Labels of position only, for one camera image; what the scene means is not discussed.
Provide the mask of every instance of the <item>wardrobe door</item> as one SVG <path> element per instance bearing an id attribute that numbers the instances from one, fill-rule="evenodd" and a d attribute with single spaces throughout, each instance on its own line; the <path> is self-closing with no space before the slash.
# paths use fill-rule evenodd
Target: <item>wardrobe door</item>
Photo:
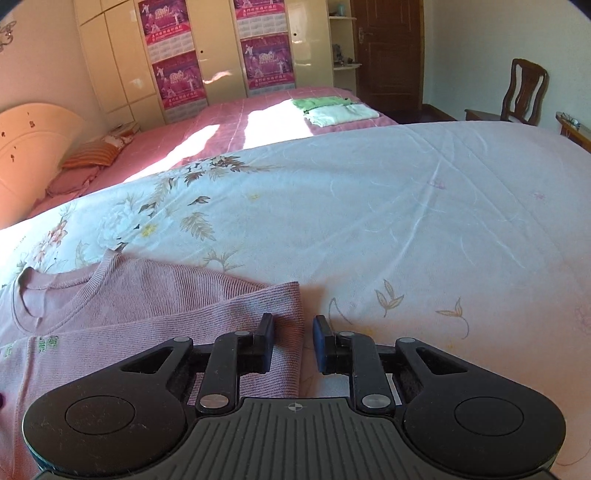
<path id="1" fill-rule="evenodd" d="M 88 22 L 102 12 L 100 0 L 74 0 L 74 6 L 78 25 Z"/>
<path id="2" fill-rule="evenodd" d="M 142 132 L 147 132 L 156 127 L 165 125 L 158 95 L 144 98 L 138 102 L 132 103 L 131 112 L 134 114 L 135 121 L 139 123 Z"/>
<path id="3" fill-rule="evenodd" d="M 103 12 L 109 8 L 122 4 L 123 2 L 125 2 L 125 0 L 100 0 L 101 5 L 103 6 Z"/>
<path id="4" fill-rule="evenodd" d="M 105 12 L 113 54 L 128 102 L 155 93 L 133 0 Z"/>
<path id="5" fill-rule="evenodd" d="M 246 98 L 230 2 L 187 0 L 187 7 L 209 104 Z"/>
<path id="6" fill-rule="evenodd" d="M 129 122 L 133 122 L 135 120 L 129 105 L 125 105 L 123 108 L 115 110 L 114 112 L 107 113 L 106 117 L 109 128 L 115 128 L 118 125 L 128 124 Z"/>
<path id="7" fill-rule="evenodd" d="M 298 87 L 333 86 L 329 14 L 325 1 L 285 0 Z"/>
<path id="8" fill-rule="evenodd" d="M 105 16 L 99 15 L 81 25 L 80 40 L 90 79 L 103 111 L 112 112 L 126 105 L 127 98 L 119 79 Z"/>

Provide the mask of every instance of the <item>wooden chair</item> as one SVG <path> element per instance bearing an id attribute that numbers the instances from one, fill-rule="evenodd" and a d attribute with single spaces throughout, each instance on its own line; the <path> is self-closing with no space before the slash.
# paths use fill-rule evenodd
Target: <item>wooden chair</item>
<path id="1" fill-rule="evenodd" d="M 517 88 L 517 65 L 521 67 L 521 88 L 515 99 L 515 110 L 511 111 L 511 102 Z M 534 107 L 529 119 L 525 118 L 530 109 L 531 99 L 534 96 L 535 88 L 542 84 L 535 96 Z M 529 60 L 514 59 L 511 66 L 511 84 L 509 90 L 503 99 L 503 108 L 500 115 L 494 113 L 479 112 L 477 110 L 466 110 L 466 120 L 485 120 L 485 121 L 505 121 L 509 122 L 509 117 L 519 120 L 522 124 L 537 125 L 540 122 L 542 100 L 548 89 L 548 72 L 538 64 Z"/>

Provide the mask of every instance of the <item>pink bedspread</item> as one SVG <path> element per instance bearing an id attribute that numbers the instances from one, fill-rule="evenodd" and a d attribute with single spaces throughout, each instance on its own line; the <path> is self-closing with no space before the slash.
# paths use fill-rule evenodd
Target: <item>pink bedspread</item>
<path id="1" fill-rule="evenodd" d="M 380 114 L 379 118 L 371 120 L 317 127 L 304 119 L 290 101 L 333 95 L 360 101 L 346 90 L 312 87 L 210 106 L 195 118 L 139 134 L 113 165 L 104 169 L 89 186 L 77 194 L 64 196 L 63 200 L 66 202 L 200 158 L 331 132 L 397 124 Z M 55 207 L 57 199 L 46 197 L 37 203 L 29 218 Z"/>

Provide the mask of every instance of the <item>poster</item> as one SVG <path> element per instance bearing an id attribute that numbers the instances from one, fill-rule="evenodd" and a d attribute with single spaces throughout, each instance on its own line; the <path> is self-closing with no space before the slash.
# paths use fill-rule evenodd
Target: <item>poster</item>
<path id="1" fill-rule="evenodd" d="M 295 76 L 287 34 L 241 40 L 249 90 L 294 88 Z"/>
<path id="2" fill-rule="evenodd" d="M 186 0 L 143 0 L 138 8 L 153 63 L 194 50 Z"/>
<path id="3" fill-rule="evenodd" d="M 197 115 L 207 99 L 193 50 L 152 65 L 168 122 Z"/>
<path id="4" fill-rule="evenodd" d="M 260 15 L 284 14 L 284 0 L 234 0 L 236 19 L 258 17 Z"/>
<path id="5" fill-rule="evenodd" d="M 284 0 L 233 0 L 240 38 L 287 32 Z"/>

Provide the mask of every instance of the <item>folded green towel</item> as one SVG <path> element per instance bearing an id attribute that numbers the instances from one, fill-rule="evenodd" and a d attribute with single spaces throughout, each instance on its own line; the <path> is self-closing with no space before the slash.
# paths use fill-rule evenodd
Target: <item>folded green towel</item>
<path id="1" fill-rule="evenodd" d="M 300 98 L 292 100 L 292 103 L 304 113 L 309 113 L 314 108 L 321 106 L 333 105 L 351 105 L 353 102 L 348 98 L 341 97 L 317 97 L 317 98 Z"/>

